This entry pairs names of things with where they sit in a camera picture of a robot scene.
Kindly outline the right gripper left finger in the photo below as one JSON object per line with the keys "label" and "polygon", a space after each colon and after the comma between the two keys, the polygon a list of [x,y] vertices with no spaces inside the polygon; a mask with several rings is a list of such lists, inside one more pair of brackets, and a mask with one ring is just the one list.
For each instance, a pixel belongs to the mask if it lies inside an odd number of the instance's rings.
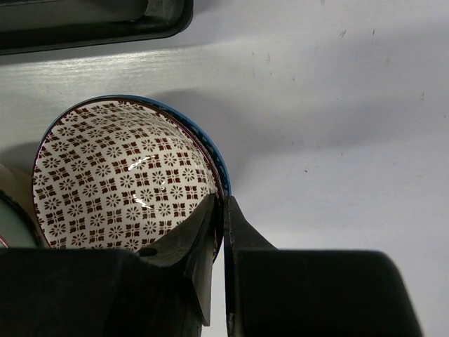
{"label": "right gripper left finger", "polygon": [[215,249],[215,196],[210,194],[191,215],[168,234],[140,249],[144,262],[186,277],[210,277]]}

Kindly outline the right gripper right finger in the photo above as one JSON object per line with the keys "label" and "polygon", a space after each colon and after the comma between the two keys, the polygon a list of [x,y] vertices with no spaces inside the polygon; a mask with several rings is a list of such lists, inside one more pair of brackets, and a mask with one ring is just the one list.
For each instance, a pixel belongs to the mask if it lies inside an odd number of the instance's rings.
{"label": "right gripper right finger", "polygon": [[224,202],[224,255],[239,249],[276,250],[245,218],[237,200],[228,196]]}

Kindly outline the brown patterned white bowl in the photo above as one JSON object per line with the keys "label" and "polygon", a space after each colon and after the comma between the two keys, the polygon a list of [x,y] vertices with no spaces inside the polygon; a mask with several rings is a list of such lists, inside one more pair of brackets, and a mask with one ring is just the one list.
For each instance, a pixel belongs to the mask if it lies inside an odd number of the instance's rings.
{"label": "brown patterned white bowl", "polygon": [[186,220],[222,181],[200,140],[166,111],[94,98],[48,128],[32,173],[34,209],[54,249],[139,251]]}

